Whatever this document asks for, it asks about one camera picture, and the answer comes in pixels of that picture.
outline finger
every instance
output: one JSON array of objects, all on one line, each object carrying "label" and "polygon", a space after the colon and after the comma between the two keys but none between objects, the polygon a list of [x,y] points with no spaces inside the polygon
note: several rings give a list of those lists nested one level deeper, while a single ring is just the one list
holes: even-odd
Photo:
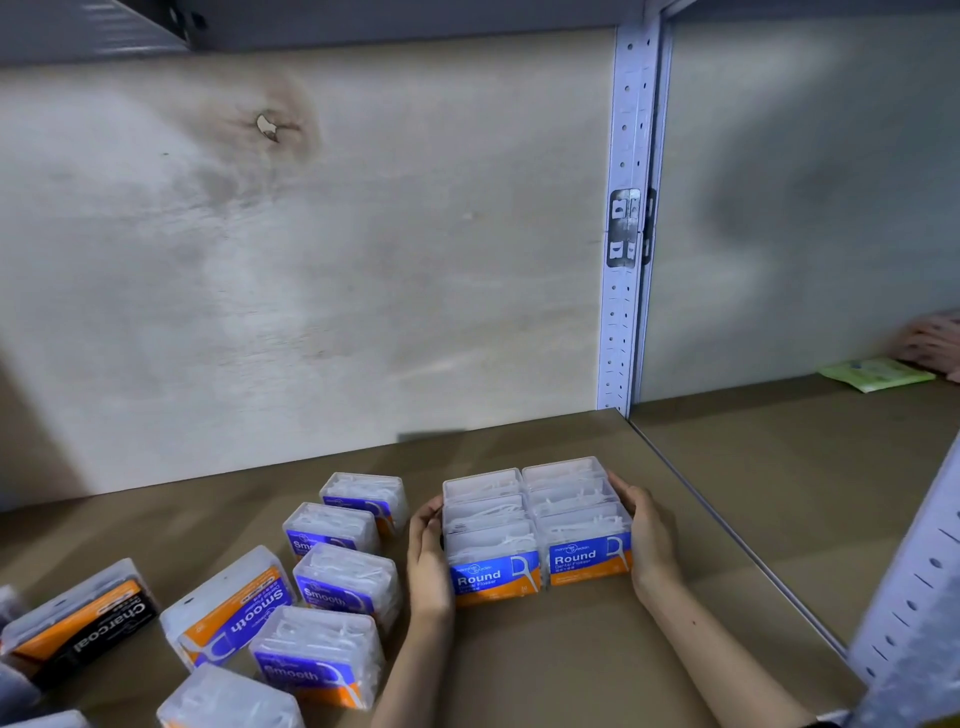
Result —
[{"label": "finger", "polygon": [[416,563],[420,558],[420,550],[423,544],[423,531],[426,529],[430,519],[444,505],[443,496],[435,496],[426,501],[413,518],[410,519],[410,545],[407,548],[407,560]]},{"label": "finger", "polygon": [[423,549],[420,553],[443,554],[444,550],[440,546],[440,536],[443,531],[440,517],[434,516],[430,519],[430,523],[423,531]]},{"label": "finger", "polygon": [[632,486],[613,471],[607,471],[607,478],[610,480],[610,484],[613,486],[616,494],[620,496],[620,501],[632,516],[636,510],[638,488]]}]

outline plywood panel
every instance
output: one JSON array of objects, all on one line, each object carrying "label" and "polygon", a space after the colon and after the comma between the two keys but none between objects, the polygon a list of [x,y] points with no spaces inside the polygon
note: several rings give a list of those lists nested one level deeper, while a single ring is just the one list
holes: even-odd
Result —
[{"label": "plywood panel", "polygon": [[611,69],[598,31],[0,74],[38,438],[102,493],[592,408]]},{"label": "plywood panel", "polygon": [[678,27],[643,400],[808,374],[960,305],[958,33]]}]

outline brand logo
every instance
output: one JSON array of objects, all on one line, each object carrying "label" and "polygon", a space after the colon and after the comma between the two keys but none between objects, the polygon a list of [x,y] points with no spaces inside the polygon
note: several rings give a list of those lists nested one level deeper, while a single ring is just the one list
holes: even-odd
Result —
[{"label": "brand logo", "polygon": [[130,609],[124,610],[119,615],[111,619],[109,622],[100,626],[96,631],[91,632],[89,635],[84,637],[78,643],[74,644],[73,645],[74,650],[76,652],[82,652],[84,648],[87,647],[89,644],[94,643],[104,635],[109,634],[113,629],[115,629],[116,627],[119,627],[128,619],[133,619],[137,615],[142,615],[146,611],[147,611],[147,605],[144,604],[142,601],[140,601],[140,597],[137,597],[136,603],[133,604],[133,606],[131,606]]},{"label": "brand logo", "polygon": [[483,573],[479,576],[458,576],[457,577],[457,586],[463,587],[467,584],[488,584],[492,581],[496,581],[500,578],[500,571],[494,571],[493,573]]},{"label": "brand logo", "polygon": [[230,632],[240,632],[244,627],[246,627],[254,619],[258,618],[260,615],[264,617],[269,616],[275,607],[271,607],[275,601],[280,601],[283,599],[284,593],[283,589],[279,584],[275,584],[274,591],[263,601],[257,602],[254,604],[247,613],[238,619],[234,624],[230,626]]},{"label": "brand logo", "polygon": [[579,564],[584,561],[589,561],[590,559],[595,559],[597,557],[596,551],[590,551],[589,553],[576,553],[576,549],[571,551],[569,548],[565,549],[567,553],[572,553],[572,556],[559,556],[553,557],[554,564]]}]

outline clear plastic container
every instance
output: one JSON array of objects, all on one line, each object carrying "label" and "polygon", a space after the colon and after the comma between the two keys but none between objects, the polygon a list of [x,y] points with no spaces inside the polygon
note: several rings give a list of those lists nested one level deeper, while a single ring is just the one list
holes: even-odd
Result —
[{"label": "clear plastic container", "polygon": [[620,500],[605,478],[567,481],[565,485],[538,488],[530,491],[527,499],[530,503],[530,512],[535,518]]},{"label": "clear plastic container", "polygon": [[187,668],[222,665],[247,646],[274,609],[294,600],[279,559],[258,546],[166,609],[160,623]]},{"label": "clear plastic container", "polygon": [[529,518],[522,494],[454,501],[444,507],[444,534],[492,528]]},{"label": "clear plastic container", "polygon": [[35,717],[33,720],[24,720],[14,723],[8,728],[90,728],[84,714],[80,711],[66,711],[52,716]]},{"label": "clear plastic container", "polygon": [[551,488],[571,481],[607,478],[607,472],[595,457],[562,460],[559,463],[534,465],[523,469],[523,482],[527,489]]},{"label": "clear plastic container", "polygon": [[0,587],[0,631],[29,610],[20,593],[9,584]]},{"label": "clear plastic container", "polygon": [[0,663],[0,725],[32,715],[43,693],[18,670]]},{"label": "clear plastic container", "polygon": [[632,525],[619,501],[538,518],[544,576],[560,586],[629,572]]},{"label": "clear plastic container", "polygon": [[283,524],[290,548],[299,561],[317,544],[333,544],[379,553],[380,537],[370,511],[304,503]]},{"label": "clear plastic container", "polygon": [[325,505],[370,511],[383,537],[395,536],[410,521],[403,481],[389,475],[334,473],[320,489]]},{"label": "clear plastic container", "polygon": [[4,627],[0,655],[46,691],[140,631],[158,612],[133,561],[124,559]]},{"label": "clear plastic container", "polygon": [[204,663],[156,711],[163,728],[304,728],[297,699]]},{"label": "clear plastic container", "polygon": [[373,707],[383,671],[376,622],[368,615],[280,607],[250,652],[268,685],[301,700]]},{"label": "clear plastic container", "polygon": [[444,505],[517,494],[522,482],[520,471],[516,468],[445,480]]},{"label": "clear plastic container", "polygon": [[403,606],[396,564],[363,551],[317,544],[294,567],[294,579],[310,606],[370,615],[384,634]]},{"label": "clear plastic container", "polygon": [[540,591],[537,529],[529,520],[450,534],[446,560],[458,607]]}]

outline human hand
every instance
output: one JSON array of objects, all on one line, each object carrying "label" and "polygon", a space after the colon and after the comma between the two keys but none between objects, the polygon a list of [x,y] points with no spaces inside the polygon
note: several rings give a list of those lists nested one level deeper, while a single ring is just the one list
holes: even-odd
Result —
[{"label": "human hand", "polygon": [[644,604],[664,583],[684,580],[677,563],[673,514],[659,505],[645,488],[630,485],[613,471],[607,471],[610,483],[624,507],[634,517],[631,534],[634,554],[634,591]]},{"label": "human hand", "polygon": [[428,500],[410,520],[407,577],[410,620],[449,626],[453,623],[453,585],[446,554],[440,547],[444,497]]}]

